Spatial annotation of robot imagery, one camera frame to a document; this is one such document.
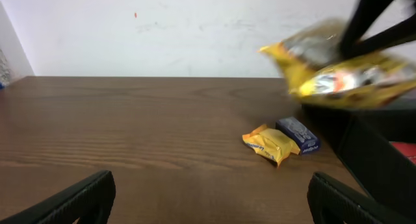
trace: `yellow candy bar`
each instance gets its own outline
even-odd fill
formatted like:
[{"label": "yellow candy bar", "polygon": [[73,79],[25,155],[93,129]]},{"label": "yellow candy bar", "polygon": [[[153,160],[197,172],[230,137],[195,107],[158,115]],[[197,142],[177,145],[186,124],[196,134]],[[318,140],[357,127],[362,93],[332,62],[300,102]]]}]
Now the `yellow candy bar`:
[{"label": "yellow candy bar", "polygon": [[281,161],[290,153],[299,154],[297,144],[284,133],[276,129],[270,129],[263,124],[249,134],[242,135],[242,140],[255,153],[271,159],[280,166]]}]

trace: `table surface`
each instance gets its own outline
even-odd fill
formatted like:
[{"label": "table surface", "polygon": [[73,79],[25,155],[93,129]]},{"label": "table surface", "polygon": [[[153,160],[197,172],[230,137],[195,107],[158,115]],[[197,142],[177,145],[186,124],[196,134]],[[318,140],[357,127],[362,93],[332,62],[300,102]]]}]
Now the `table surface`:
[{"label": "table surface", "polygon": [[314,171],[359,190],[332,150],[277,169],[241,139],[299,109],[281,79],[27,77],[0,91],[0,219],[109,169],[109,223],[312,223]]}]

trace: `red object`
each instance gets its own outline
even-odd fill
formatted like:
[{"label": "red object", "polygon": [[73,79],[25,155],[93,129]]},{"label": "red object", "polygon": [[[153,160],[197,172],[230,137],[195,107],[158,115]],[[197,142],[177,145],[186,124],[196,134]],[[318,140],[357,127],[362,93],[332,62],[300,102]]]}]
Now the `red object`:
[{"label": "red object", "polygon": [[416,164],[416,143],[390,142],[404,156]]}]

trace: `wooden table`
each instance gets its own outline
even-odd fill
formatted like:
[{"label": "wooden table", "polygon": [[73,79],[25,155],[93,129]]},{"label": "wooden table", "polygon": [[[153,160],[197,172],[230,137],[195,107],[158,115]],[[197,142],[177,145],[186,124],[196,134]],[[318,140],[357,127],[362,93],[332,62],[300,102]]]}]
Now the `wooden table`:
[{"label": "wooden table", "polygon": [[332,150],[276,169],[241,140],[298,109],[280,79],[27,77],[0,91],[0,219],[109,169],[109,223],[312,223],[314,171],[359,189]]}]

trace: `blurry snack bag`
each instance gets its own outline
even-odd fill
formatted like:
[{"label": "blurry snack bag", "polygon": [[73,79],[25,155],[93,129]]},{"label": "blurry snack bag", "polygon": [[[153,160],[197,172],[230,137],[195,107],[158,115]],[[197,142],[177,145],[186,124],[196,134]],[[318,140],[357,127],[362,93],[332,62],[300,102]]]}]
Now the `blurry snack bag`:
[{"label": "blurry snack bag", "polygon": [[261,49],[276,59],[301,103],[376,108],[416,87],[416,66],[375,52],[341,61],[337,46],[345,24],[329,19]]},{"label": "blurry snack bag", "polygon": [[255,153],[277,162],[278,166],[290,153],[298,155],[300,152],[299,147],[292,139],[279,130],[268,128],[265,124],[251,133],[243,135],[242,140]]}]

